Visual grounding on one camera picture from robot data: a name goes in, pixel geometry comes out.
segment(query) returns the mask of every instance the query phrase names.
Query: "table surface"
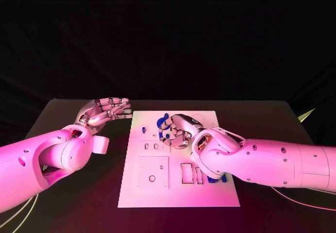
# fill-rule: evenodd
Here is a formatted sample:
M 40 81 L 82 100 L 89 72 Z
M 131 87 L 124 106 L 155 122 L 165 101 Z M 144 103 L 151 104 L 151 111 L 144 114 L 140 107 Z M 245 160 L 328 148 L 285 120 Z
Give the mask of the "table surface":
M 85 103 L 86 100 L 50 100 L 27 138 L 72 124 Z M 131 105 L 132 110 L 215 110 L 219 126 L 245 138 L 311 145 L 305 130 L 282 101 L 132 100 Z M 246 183 L 238 178 L 233 179 L 240 207 L 118 209 L 129 125 L 128 119 L 108 122 L 98 134 L 109 138 L 106 154 L 92 154 L 85 167 L 40 193 L 17 232 L 336 231 L 336 212 L 301 206 L 282 198 L 269 187 Z M 287 190 L 295 190 L 300 196 L 305 189 Z M 18 208 L 0 215 L 1 223 Z M 13 231 L 26 212 L 1 230 Z

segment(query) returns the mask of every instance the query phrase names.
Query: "blue piece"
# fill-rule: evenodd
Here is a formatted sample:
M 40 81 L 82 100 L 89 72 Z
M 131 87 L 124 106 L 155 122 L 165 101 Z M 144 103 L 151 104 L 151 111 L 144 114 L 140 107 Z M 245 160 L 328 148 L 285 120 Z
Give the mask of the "blue piece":
M 217 180 L 216 180 L 216 179 L 212 179 L 210 177 L 207 177 L 207 182 L 209 182 L 209 183 L 216 183 Z
M 163 118 L 160 118 L 155 122 L 157 128 L 160 128 L 163 122 L 168 119 L 168 114 L 165 113 Z
M 222 175 L 222 182 L 223 182 L 223 183 L 228 182 L 225 174 Z

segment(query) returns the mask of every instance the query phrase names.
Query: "circular hole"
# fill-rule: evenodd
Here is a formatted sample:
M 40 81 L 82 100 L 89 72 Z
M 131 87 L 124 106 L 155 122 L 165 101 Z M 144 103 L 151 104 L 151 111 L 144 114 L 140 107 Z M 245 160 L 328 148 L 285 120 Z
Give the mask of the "circular hole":
M 24 159 L 24 157 L 18 157 L 17 160 L 18 160 L 20 165 L 26 166 L 26 159 Z
M 155 177 L 154 177 L 154 176 L 150 176 L 150 177 L 148 177 L 148 181 L 150 181 L 150 182 L 154 182 L 154 181 L 155 181 Z

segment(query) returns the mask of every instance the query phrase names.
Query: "white arm casing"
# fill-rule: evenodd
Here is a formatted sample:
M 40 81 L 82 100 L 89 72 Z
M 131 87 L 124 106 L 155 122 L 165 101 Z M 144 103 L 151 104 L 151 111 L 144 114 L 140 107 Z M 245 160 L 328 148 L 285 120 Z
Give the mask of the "white arm casing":
M 212 139 L 199 150 L 203 136 Z M 248 139 L 236 142 L 216 127 L 203 130 L 191 143 L 191 161 L 219 179 L 225 172 L 240 180 L 274 187 L 315 188 L 336 192 L 336 148 Z

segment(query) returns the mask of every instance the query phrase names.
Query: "white board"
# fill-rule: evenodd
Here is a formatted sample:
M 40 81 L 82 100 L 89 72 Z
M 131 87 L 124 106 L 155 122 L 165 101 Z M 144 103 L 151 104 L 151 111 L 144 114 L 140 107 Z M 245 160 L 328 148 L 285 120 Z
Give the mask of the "white board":
M 176 150 L 160 142 L 155 122 L 164 113 L 189 115 L 206 128 L 217 126 L 215 111 L 134 111 L 118 207 L 239 206 L 232 175 L 225 174 L 228 182 L 209 183 L 190 161 L 190 146 Z

